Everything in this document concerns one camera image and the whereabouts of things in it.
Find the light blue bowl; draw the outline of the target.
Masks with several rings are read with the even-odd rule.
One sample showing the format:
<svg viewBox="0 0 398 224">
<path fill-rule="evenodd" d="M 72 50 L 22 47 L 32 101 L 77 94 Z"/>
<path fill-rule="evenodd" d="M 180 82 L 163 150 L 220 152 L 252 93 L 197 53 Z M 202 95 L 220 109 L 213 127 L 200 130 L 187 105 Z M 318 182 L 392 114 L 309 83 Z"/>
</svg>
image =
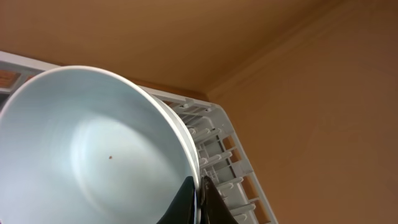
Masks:
<svg viewBox="0 0 398 224">
<path fill-rule="evenodd" d="M 51 69 L 1 110 L 2 223 L 156 223 L 186 179 L 199 187 L 186 127 L 115 73 Z"/>
</svg>

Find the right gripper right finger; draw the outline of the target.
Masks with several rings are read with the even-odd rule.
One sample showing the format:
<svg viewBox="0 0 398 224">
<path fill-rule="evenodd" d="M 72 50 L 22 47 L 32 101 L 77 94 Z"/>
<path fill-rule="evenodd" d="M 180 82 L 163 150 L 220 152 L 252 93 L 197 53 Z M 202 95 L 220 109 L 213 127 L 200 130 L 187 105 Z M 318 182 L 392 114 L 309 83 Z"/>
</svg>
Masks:
<svg viewBox="0 0 398 224">
<path fill-rule="evenodd" d="M 208 176 L 201 178 L 200 209 L 201 224 L 238 224 Z"/>
</svg>

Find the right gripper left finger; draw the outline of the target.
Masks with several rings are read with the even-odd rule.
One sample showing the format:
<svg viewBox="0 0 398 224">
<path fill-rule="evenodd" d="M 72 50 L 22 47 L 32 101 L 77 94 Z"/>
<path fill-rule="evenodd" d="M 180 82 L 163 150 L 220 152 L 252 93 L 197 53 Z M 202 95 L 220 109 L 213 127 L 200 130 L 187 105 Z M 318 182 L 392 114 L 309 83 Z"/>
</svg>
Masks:
<svg viewBox="0 0 398 224">
<path fill-rule="evenodd" d="M 195 218 L 195 186 L 193 177 L 186 177 L 167 211 L 157 224 L 193 224 Z"/>
</svg>

